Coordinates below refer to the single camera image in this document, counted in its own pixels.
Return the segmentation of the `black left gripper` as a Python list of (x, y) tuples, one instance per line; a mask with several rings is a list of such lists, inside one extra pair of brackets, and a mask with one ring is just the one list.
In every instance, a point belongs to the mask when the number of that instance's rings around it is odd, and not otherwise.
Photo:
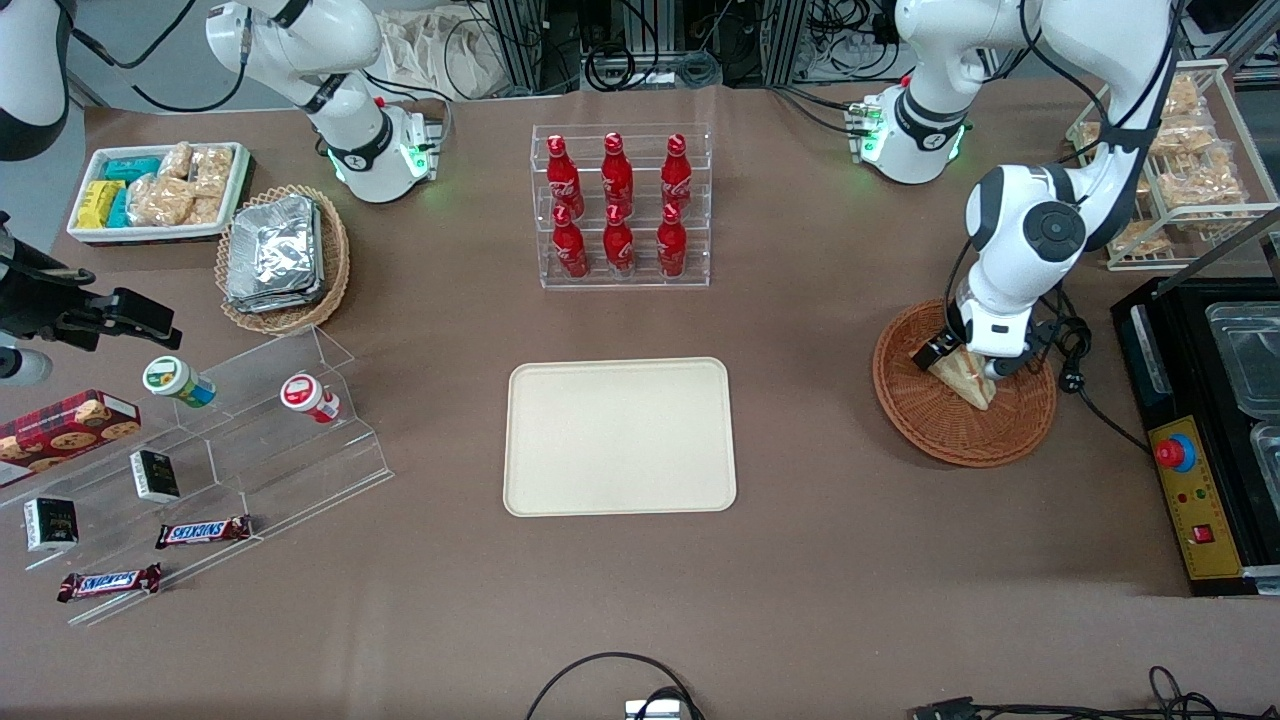
[[(911, 360), (922, 372), (940, 368), (940, 364), (948, 356), (956, 354), (965, 345), (963, 337), (948, 328), (943, 328), (933, 338), (928, 340)], [(1050, 322), (1033, 323), (1027, 331), (1024, 350), (1016, 357), (995, 357), (984, 360), (983, 373), (991, 379), (1004, 379), (1020, 372), (1032, 363), (1034, 357), (1041, 357), (1047, 347), (1053, 342), (1053, 325)]]

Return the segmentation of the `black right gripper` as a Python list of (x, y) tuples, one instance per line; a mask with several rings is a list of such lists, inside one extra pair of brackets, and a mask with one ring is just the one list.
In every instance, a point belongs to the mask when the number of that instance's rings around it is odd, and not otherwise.
[[(96, 348), (92, 331), (60, 325), (69, 314), (86, 310), (93, 297), (84, 287), (96, 281), (87, 269), (72, 269), (55, 258), (18, 240), (1, 217), (1, 332), (20, 340), (61, 342)], [(114, 290), (100, 299), (101, 334), (146, 340), (164, 348), (179, 348), (183, 333), (173, 324), (173, 310), (133, 290)]]

